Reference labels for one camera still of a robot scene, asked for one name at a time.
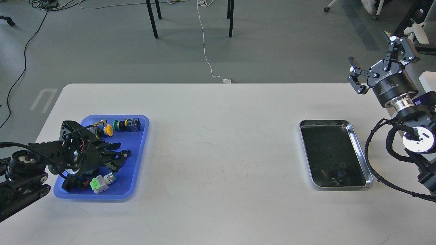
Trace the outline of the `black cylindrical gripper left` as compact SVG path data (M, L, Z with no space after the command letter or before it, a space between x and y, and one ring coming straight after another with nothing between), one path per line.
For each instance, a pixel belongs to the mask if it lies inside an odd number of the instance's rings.
M96 177L99 174L100 167L107 167L112 173L118 172L125 164L132 151L119 149L121 143L110 143L104 141L93 142L86 149L71 150L72 157L70 165L79 167L70 169L70 175L74 177Z

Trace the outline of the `black robot arm image left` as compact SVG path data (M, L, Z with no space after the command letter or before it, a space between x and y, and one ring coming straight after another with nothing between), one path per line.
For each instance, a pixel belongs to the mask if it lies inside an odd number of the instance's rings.
M58 141L28 145L2 142L1 148L17 146L22 150L1 159L1 221L49 193L47 169L64 179L64 191L106 190L131 151L119 151L121 143L106 142L103 135L113 135L112 126L104 119L85 127L65 120Z

